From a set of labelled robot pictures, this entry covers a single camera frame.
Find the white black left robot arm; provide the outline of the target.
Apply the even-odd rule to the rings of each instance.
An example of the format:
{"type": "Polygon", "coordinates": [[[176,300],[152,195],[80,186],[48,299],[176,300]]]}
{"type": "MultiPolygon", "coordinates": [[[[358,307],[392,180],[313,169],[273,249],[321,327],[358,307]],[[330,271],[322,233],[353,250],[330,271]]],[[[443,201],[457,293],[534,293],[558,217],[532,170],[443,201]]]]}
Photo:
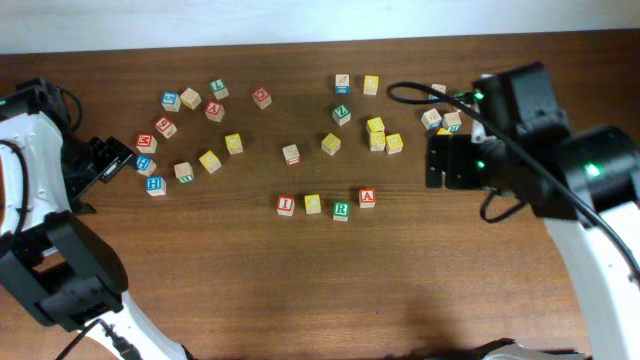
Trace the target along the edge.
{"type": "Polygon", "coordinates": [[[70,92],[42,77],[1,100],[1,285],[41,325],[91,338],[118,359],[189,359],[132,299],[116,252],[81,221],[81,197],[137,157],[113,137],[83,141],[70,92]]]}

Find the yellow letter C block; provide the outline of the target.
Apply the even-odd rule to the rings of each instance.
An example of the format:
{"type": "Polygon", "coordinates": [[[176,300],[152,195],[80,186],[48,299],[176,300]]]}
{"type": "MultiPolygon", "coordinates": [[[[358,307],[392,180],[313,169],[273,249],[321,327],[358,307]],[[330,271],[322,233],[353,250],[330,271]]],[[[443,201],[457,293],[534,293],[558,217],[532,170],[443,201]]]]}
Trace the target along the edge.
{"type": "Polygon", "coordinates": [[[305,212],[308,215],[319,214],[321,212],[321,199],[318,194],[304,196],[305,212]]]}

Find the red letter I block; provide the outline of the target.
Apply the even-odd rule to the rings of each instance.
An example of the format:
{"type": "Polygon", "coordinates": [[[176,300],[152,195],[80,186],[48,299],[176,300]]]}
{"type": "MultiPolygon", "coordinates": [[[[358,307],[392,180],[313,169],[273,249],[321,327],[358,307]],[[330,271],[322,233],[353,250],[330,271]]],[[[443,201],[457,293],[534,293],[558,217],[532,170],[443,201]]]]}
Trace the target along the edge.
{"type": "Polygon", "coordinates": [[[295,210],[295,199],[291,196],[279,196],[276,210],[281,216],[292,216],[295,210]]]}

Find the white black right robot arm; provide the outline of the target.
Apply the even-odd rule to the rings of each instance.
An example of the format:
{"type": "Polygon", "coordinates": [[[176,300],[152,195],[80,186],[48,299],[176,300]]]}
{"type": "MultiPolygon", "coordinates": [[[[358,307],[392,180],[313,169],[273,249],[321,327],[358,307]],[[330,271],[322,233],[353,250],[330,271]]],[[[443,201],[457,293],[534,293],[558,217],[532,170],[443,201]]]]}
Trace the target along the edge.
{"type": "Polygon", "coordinates": [[[533,63],[452,97],[469,135],[428,144],[431,188],[484,190],[530,208],[558,248],[596,359],[639,355],[639,151],[622,130],[576,135],[545,67],[533,63]]]}

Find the green letter R block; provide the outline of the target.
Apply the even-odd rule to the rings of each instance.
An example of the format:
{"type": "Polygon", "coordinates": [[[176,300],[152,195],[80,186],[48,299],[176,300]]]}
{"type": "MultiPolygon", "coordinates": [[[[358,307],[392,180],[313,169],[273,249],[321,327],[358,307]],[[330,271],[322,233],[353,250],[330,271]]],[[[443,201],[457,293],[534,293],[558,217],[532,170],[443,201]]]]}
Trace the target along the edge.
{"type": "Polygon", "coordinates": [[[350,216],[350,204],[348,202],[336,201],[333,206],[333,220],[346,222],[350,216]]]}

